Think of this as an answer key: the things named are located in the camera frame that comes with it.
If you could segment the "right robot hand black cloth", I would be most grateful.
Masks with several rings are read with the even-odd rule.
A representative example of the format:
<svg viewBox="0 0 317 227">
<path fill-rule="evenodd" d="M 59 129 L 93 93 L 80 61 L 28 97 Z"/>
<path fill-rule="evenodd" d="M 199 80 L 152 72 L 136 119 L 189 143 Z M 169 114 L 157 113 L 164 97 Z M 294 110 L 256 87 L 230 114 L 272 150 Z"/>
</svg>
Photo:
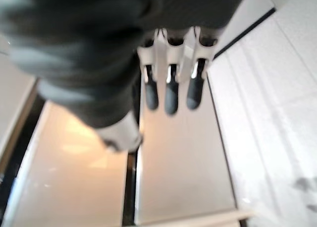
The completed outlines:
<svg viewBox="0 0 317 227">
<path fill-rule="evenodd" d="M 92 127 L 116 151 L 142 142 L 133 88 L 157 29 L 217 39 L 242 0 L 0 0 L 10 57 L 39 78 L 42 97 Z"/>
</svg>

